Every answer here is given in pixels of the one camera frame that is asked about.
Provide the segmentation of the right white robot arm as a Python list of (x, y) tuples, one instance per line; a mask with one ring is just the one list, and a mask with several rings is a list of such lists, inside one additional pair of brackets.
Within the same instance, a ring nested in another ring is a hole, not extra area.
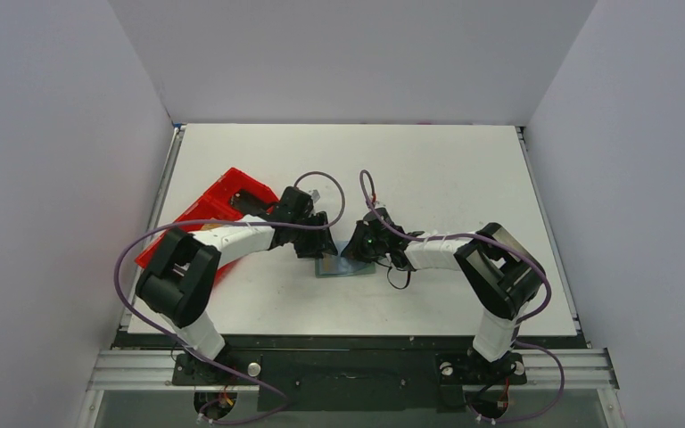
[(342, 250), (346, 259), (374, 263), (388, 259), (408, 272), (445, 269), (462, 273), (483, 306), (469, 373), (489, 381), (503, 367), (529, 303), (543, 285), (544, 268), (502, 225), (489, 223), (464, 236), (405, 233), (385, 208), (356, 223)]

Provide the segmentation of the black card in bin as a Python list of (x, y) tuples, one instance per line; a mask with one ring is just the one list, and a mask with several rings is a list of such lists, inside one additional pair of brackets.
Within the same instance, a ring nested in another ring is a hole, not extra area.
[(276, 203), (265, 202), (253, 193), (241, 189), (231, 196), (229, 205), (244, 215), (264, 218), (270, 213)]

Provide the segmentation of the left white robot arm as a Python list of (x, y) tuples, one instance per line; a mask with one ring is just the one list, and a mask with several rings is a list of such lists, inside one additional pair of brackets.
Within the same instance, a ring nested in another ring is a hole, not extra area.
[(163, 317), (177, 338), (199, 353), (195, 371), (207, 383), (229, 375), (224, 337), (207, 306), (220, 268), (244, 256), (291, 244), (300, 259), (335, 255), (332, 224), (314, 207), (314, 197), (295, 186), (276, 202), (237, 193), (231, 205), (241, 218), (228, 225), (189, 233), (173, 227), (160, 240), (136, 284), (136, 296)]

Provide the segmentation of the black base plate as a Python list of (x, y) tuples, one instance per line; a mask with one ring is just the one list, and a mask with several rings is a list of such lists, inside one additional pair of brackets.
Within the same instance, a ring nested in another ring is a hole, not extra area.
[(269, 411), (401, 411), (433, 408), (455, 412), (468, 398), (495, 400), (507, 387), (525, 387), (521, 350), (537, 350), (557, 366), (553, 350), (585, 349), (580, 336), (542, 336), (494, 363), (473, 351), (468, 336), (335, 336), (230, 334), (216, 365), (203, 363), (157, 334), (119, 333), (111, 350), (167, 350), (182, 383), (219, 383), (192, 391), (200, 402), (254, 392)]

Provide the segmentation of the red plastic bin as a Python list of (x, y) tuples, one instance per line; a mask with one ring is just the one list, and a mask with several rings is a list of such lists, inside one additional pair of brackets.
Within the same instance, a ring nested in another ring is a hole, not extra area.
[[(262, 184), (237, 168), (228, 169), (218, 180), (216, 180), (201, 196), (199, 196), (186, 210), (184, 210), (173, 222), (181, 222), (196, 219), (220, 219), (228, 221), (240, 220), (247, 211), (240, 211), (231, 200), (238, 193), (247, 193), (264, 210), (272, 210), (272, 206), (278, 202), (278, 197), (270, 187)], [(179, 226), (184, 231), (194, 232), (218, 227), (219, 225), (194, 225)], [(157, 249), (160, 238), (154, 238), (153, 243), (149, 244), (135, 258), (135, 263), (140, 268), (146, 268), (155, 250)], [(224, 277), (235, 267), (237, 262), (231, 262), (224, 267), (220, 267), (215, 275), (214, 285), (216, 286)]]

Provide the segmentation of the aluminium rail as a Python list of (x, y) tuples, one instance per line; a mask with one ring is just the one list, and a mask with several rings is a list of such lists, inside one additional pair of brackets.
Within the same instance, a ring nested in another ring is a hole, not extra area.
[[(566, 390), (619, 388), (605, 349), (553, 350), (565, 372)], [(90, 391), (216, 391), (219, 383), (174, 380), (179, 372), (167, 350), (105, 350), (98, 355), (87, 388)], [(559, 374), (553, 359), (537, 350), (521, 350), (526, 388), (557, 387)]]

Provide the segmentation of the gold card in bin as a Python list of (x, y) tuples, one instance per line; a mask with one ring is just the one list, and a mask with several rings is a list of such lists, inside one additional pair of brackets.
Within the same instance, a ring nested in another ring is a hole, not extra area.
[(232, 225), (232, 223), (230, 221), (212, 219), (209, 222), (204, 223), (201, 226), (201, 230), (211, 230), (211, 229), (214, 229), (217, 227), (231, 226), (231, 225)]

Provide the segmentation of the green card holder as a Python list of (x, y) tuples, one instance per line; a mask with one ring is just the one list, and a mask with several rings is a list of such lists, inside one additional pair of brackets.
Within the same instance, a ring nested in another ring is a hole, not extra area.
[(376, 272), (376, 264), (364, 263), (353, 259), (346, 259), (342, 256), (342, 251), (347, 246), (348, 241), (334, 241), (337, 255), (324, 254), (321, 259), (315, 260), (316, 278), (333, 278), (347, 276), (372, 275)]

